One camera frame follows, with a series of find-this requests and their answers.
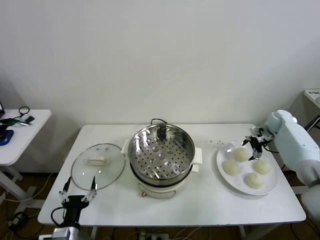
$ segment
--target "blue object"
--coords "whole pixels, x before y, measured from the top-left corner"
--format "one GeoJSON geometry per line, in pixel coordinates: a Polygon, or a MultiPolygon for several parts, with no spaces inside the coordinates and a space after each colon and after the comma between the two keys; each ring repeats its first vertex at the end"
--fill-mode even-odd
{"type": "Polygon", "coordinates": [[[9,143],[13,135],[14,135],[13,130],[4,130],[0,134],[0,146],[6,145],[7,143],[9,143]]]}

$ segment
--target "glass lid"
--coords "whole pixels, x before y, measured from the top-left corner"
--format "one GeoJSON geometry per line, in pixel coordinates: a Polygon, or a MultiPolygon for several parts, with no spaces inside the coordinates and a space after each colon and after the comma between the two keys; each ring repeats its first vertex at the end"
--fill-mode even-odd
{"type": "Polygon", "coordinates": [[[71,168],[73,182],[83,190],[90,190],[95,177],[97,190],[112,184],[125,168],[121,148],[111,143],[97,144],[80,153],[71,168]]]}

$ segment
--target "white plate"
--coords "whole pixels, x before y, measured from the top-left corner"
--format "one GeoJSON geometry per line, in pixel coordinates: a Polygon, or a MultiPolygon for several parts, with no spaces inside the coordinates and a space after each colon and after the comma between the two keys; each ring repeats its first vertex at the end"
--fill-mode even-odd
{"type": "MultiPolygon", "coordinates": [[[[236,148],[239,148],[241,146],[240,143],[229,143],[224,146],[222,146],[217,154],[216,154],[216,163],[218,166],[218,169],[223,176],[223,178],[235,189],[238,189],[239,191],[250,194],[250,195],[265,195],[268,194],[272,189],[275,188],[278,182],[278,174],[277,174],[277,166],[270,158],[264,156],[262,154],[261,159],[265,159],[269,161],[271,164],[272,170],[266,175],[263,176],[264,184],[261,188],[256,189],[251,186],[249,186],[246,183],[245,177],[247,174],[255,172],[255,169],[253,167],[253,163],[255,161],[259,160],[251,160],[251,161],[245,161],[245,162],[239,162],[236,161],[239,164],[240,167],[240,173],[236,176],[229,175],[225,172],[225,170],[222,167],[222,163],[227,160],[234,160],[233,158],[233,150],[236,148]]],[[[252,154],[252,149],[250,146],[246,146],[247,150],[252,154]]]]}

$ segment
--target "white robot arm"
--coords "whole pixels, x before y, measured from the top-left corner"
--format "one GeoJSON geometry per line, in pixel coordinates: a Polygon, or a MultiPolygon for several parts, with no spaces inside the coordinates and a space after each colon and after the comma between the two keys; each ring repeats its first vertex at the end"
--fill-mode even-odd
{"type": "Polygon", "coordinates": [[[273,112],[264,127],[253,127],[252,136],[246,136],[243,144],[250,143],[251,159],[261,156],[262,147],[274,141],[284,163],[296,172],[299,180],[308,187],[301,196],[312,217],[320,222],[320,150],[319,146],[297,123],[297,119],[285,110],[273,112]]]}

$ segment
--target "power strip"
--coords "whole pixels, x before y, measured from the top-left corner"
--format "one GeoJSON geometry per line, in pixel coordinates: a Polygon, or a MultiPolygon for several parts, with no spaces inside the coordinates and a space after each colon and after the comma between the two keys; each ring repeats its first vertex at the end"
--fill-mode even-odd
{"type": "Polygon", "coordinates": [[[169,240],[169,234],[163,232],[142,232],[139,240],[169,240]]]}

